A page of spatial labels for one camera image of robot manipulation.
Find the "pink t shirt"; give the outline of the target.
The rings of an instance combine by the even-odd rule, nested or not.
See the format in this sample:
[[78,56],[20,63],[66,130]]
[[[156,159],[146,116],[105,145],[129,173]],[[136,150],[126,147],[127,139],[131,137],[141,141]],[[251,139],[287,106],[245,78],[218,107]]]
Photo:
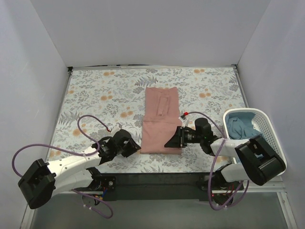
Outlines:
[[176,128],[182,125],[179,114],[179,96],[176,87],[146,88],[141,154],[180,155],[182,153],[180,148],[164,146],[173,137]]

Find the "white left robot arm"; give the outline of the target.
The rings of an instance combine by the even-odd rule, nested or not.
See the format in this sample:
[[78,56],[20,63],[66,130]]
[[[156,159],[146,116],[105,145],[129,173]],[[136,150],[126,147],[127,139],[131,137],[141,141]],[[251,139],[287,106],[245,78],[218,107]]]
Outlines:
[[103,175],[97,166],[112,161],[116,156],[129,157],[139,150],[140,146],[131,134],[120,129],[76,155],[50,162],[34,161],[18,186],[31,209],[37,209],[51,197],[72,189],[112,191],[115,177]]

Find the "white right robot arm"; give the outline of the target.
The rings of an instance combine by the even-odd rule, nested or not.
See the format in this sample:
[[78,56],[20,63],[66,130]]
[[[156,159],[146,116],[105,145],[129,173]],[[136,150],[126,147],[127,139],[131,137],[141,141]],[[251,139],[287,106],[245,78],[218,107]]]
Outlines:
[[228,189],[235,181],[252,181],[262,186],[286,171],[286,160],[270,122],[256,122],[259,134],[249,139],[234,140],[214,135],[206,118],[195,120],[195,129],[179,126],[166,148],[185,148],[198,143],[211,156],[228,156],[238,159],[220,170],[216,185]]

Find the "blue t shirt in basket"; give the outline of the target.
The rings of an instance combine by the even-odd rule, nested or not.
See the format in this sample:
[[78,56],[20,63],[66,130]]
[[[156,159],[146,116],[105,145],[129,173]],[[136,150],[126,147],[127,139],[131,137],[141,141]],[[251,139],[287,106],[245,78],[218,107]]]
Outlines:
[[252,119],[255,114],[252,112],[229,113],[225,117],[228,135],[234,140],[249,139],[262,133],[254,129]]

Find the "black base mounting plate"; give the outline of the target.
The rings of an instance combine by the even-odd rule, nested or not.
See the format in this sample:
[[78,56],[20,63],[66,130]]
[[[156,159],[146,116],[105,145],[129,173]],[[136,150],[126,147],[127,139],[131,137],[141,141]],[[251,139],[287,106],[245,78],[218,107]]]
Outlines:
[[101,174],[77,191],[101,194],[104,200],[178,200],[207,201],[209,174],[203,173],[114,173]]

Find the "floral patterned table mat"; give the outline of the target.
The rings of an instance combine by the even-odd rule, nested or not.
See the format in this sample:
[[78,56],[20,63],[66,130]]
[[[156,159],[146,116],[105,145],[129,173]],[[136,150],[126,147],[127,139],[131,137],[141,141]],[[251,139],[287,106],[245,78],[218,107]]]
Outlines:
[[196,118],[208,115],[218,134],[223,115],[245,106],[234,69],[226,68],[118,68],[72,72],[53,137],[54,149],[48,160],[65,158],[64,148],[80,152],[108,136],[107,128],[120,123],[136,143],[142,141],[147,87],[176,87],[181,112],[192,112],[189,127]]

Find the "white plastic laundry basket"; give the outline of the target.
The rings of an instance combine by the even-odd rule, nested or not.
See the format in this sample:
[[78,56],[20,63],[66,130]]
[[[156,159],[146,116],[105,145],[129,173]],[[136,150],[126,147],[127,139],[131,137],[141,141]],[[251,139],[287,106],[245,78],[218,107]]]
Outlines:
[[250,178],[246,174],[246,171],[239,160],[235,147],[243,144],[245,140],[233,140],[229,137],[228,119],[231,117],[237,117],[241,114],[254,114],[251,123],[253,128],[259,131],[267,143],[273,148],[273,150],[281,157],[284,163],[287,163],[283,150],[280,146],[279,140],[272,126],[269,117],[261,110],[255,108],[235,108],[226,111],[223,115],[224,130],[228,139],[226,140],[222,150],[221,156],[229,156],[233,159],[233,163],[224,168],[221,173],[226,181],[241,181],[249,180]]

